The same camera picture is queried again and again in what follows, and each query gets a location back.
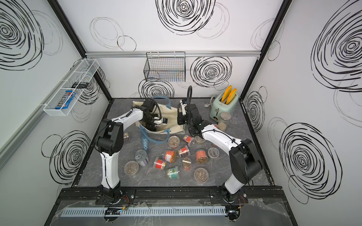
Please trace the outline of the red yellow label jar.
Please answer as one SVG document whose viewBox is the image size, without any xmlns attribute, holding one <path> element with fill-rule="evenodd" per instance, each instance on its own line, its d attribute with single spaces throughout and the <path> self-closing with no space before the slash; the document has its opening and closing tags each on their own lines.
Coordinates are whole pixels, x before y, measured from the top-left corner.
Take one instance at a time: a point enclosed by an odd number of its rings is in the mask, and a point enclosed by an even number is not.
<svg viewBox="0 0 362 226">
<path fill-rule="evenodd" d="M 195 144 L 195 138 L 189 135 L 185 135 L 183 137 L 183 140 L 187 143 L 189 147 L 193 146 Z"/>
</svg>

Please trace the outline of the cream canvas tote bag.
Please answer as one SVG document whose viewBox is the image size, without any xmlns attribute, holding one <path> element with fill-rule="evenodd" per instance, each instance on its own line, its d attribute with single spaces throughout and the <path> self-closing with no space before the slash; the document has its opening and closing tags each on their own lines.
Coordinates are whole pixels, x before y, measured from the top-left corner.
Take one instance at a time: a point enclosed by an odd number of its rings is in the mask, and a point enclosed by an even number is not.
<svg viewBox="0 0 362 226">
<path fill-rule="evenodd" d="M 135 124 L 140 130 L 144 150 L 149 143 L 167 143 L 172 134 L 184 134 L 185 125 L 178 124 L 178 109 L 171 106 L 171 100 L 165 96 L 146 98 L 143 102 L 133 101 L 133 107 L 145 110 L 143 119 Z"/>
</svg>

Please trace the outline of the red floral label jar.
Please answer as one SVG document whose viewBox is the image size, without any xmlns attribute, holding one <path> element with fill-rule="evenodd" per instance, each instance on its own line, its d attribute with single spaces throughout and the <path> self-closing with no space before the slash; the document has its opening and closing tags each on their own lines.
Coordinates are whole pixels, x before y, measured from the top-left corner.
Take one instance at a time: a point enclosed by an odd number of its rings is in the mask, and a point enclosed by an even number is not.
<svg viewBox="0 0 362 226">
<path fill-rule="evenodd" d="M 182 158 L 190 156 L 190 150 L 188 146 L 183 146 L 178 150 L 178 155 Z"/>
</svg>

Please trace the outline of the clear purple seed jar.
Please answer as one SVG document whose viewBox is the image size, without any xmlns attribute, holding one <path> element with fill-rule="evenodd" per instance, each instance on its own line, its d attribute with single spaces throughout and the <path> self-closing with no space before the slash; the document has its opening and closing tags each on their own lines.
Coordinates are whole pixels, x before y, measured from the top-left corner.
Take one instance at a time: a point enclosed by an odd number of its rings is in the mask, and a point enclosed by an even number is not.
<svg viewBox="0 0 362 226">
<path fill-rule="evenodd" d="M 124 134 L 123 134 L 123 140 L 124 140 L 124 141 L 130 140 L 129 133 L 124 133 Z"/>
</svg>

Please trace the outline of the green label seed jar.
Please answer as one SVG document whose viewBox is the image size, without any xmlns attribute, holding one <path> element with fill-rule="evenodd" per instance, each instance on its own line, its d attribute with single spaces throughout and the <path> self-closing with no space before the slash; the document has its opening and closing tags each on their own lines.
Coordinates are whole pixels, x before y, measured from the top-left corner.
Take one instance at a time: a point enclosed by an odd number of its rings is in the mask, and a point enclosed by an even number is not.
<svg viewBox="0 0 362 226">
<path fill-rule="evenodd" d="M 207 154 L 210 159 L 217 159 L 220 156 L 219 150 L 215 147 L 209 148 Z"/>
</svg>

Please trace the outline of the orange label seed jar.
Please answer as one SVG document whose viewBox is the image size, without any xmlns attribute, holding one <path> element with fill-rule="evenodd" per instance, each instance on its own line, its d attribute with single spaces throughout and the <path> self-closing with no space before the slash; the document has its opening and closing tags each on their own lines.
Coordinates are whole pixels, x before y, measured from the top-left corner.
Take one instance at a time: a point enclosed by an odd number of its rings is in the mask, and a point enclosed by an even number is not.
<svg viewBox="0 0 362 226">
<path fill-rule="evenodd" d="M 205 164 L 208 162 L 208 157 L 207 157 L 207 154 L 206 154 L 206 151 L 204 149 L 199 149 L 197 152 L 196 152 L 196 162 L 197 164 Z"/>
</svg>

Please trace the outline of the orange barcode label jar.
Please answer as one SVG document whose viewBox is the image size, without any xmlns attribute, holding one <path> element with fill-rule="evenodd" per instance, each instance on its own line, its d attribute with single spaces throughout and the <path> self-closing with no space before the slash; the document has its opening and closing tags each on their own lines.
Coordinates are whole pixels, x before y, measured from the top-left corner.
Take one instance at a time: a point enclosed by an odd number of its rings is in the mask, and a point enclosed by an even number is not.
<svg viewBox="0 0 362 226">
<path fill-rule="evenodd" d="M 169 163 L 175 163 L 176 157 L 177 157 L 177 155 L 174 150 L 165 150 L 163 153 L 163 159 Z"/>
</svg>

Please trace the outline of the red label seed jar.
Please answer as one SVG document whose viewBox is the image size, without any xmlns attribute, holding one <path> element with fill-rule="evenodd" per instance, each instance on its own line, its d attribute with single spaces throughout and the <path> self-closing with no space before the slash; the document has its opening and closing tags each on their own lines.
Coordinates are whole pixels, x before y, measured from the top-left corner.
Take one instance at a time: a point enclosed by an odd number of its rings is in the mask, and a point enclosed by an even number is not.
<svg viewBox="0 0 362 226">
<path fill-rule="evenodd" d="M 153 163 L 153 168 L 159 169 L 159 170 L 165 170 L 167 161 L 160 159 L 159 157 L 156 157 Z"/>
</svg>

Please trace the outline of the clear jar brown contents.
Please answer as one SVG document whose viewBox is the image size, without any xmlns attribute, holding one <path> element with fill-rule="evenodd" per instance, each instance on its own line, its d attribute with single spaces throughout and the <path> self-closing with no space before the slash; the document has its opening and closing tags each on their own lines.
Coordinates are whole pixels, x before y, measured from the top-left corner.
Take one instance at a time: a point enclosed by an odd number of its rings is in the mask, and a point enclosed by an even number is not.
<svg viewBox="0 0 362 226">
<path fill-rule="evenodd" d="M 205 183 L 208 181 L 209 174 L 208 171 L 205 168 L 199 167 L 194 171 L 194 179 L 198 183 Z"/>
</svg>

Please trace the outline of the teal green label jar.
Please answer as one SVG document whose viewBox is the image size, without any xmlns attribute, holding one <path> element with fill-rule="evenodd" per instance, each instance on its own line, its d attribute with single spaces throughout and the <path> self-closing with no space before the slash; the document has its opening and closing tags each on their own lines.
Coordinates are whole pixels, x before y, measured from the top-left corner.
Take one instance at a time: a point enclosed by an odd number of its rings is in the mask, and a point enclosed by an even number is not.
<svg viewBox="0 0 362 226">
<path fill-rule="evenodd" d="M 169 168 L 166 170 L 166 176 L 168 179 L 179 179 L 180 178 L 180 171 L 178 166 Z"/>
</svg>

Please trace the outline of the clear brown seed jar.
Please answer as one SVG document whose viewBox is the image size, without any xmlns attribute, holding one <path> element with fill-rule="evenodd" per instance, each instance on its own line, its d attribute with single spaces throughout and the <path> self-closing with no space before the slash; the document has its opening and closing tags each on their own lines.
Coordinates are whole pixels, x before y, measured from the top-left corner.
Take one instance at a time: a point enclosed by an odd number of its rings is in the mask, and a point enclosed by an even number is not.
<svg viewBox="0 0 362 226">
<path fill-rule="evenodd" d="M 129 176 L 134 176 L 139 172 L 139 164 L 136 161 L 129 161 L 124 166 L 124 173 Z"/>
</svg>

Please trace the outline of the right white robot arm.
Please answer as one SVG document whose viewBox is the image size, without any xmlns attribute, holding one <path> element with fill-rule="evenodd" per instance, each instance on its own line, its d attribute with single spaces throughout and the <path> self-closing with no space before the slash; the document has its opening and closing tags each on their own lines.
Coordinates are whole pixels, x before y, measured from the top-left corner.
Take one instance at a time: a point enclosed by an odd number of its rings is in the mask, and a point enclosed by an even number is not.
<svg viewBox="0 0 362 226">
<path fill-rule="evenodd" d="M 218 129 L 207 120 L 202 119 L 195 104 L 186 99 L 180 101 L 177 110 L 177 122 L 188 125 L 188 131 L 193 137 L 210 141 L 228 154 L 232 174 L 222 185 L 222 196 L 227 202 L 236 199 L 239 190 L 250 183 L 263 168 L 264 163 L 250 139 L 232 137 Z"/>
</svg>

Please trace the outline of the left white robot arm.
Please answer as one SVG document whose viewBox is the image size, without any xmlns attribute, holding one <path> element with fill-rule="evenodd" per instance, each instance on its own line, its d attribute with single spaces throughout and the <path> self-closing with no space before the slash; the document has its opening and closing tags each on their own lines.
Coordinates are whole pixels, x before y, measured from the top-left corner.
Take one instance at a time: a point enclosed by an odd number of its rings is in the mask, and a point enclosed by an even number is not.
<svg viewBox="0 0 362 226">
<path fill-rule="evenodd" d="M 162 120 L 157 102 L 147 98 L 142 105 L 132 107 L 130 111 L 113 119 L 101 121 L 95 145 L 102 159 L 102 193 L 118 199 L 120 180 L 118 175 L 118 156 L 123 147 L 123 133 L 132 124 L 141 121 L 150 131 L 156 131 L 155 121 Z"/>
</svg>

